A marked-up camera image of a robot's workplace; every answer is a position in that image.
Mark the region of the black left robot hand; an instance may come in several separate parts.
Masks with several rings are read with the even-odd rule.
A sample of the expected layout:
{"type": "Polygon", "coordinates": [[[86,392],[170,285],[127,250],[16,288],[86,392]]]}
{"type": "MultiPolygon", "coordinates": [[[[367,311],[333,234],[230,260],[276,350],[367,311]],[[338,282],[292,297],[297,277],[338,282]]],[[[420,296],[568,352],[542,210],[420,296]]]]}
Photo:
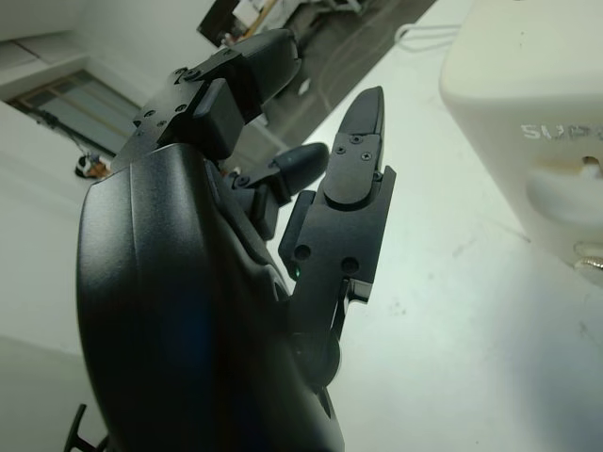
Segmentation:
{"type": "Polygon", "coordinates": [[[220,172],[300,64],[274,29],[173,71],[90,186],[76,302],[99,450],[344,449],[328,385],[396,179],[382,88],[358,94],[332,146],[220,172]]]}

